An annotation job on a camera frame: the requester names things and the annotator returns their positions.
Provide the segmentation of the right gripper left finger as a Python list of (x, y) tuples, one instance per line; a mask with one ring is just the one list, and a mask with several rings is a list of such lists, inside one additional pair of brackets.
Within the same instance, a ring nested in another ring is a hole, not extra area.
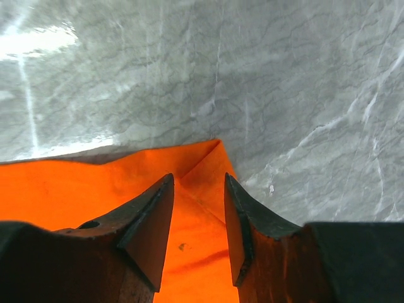
[(174, 176), (80, 225), (1, 223), (2, 302), (152, 302), (159, 292)]

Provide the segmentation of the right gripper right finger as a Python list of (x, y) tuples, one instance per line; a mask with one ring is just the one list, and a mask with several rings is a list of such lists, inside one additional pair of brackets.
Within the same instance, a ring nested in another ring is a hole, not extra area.
[(402, 302), (403, 224), (298, 226), (225, 176), (232, 282), (241, 302)]

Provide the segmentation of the orange t shirt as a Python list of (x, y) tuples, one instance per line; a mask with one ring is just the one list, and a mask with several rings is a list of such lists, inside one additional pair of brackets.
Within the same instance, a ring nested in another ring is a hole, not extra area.
[(155, 302), (237, 302), (224, 215), (220, 140), (143, 150), (102, 165), (41, 160), (1, 166), (1, 218), (58, 230), (77, 227), (174, 176), (174, 209)]

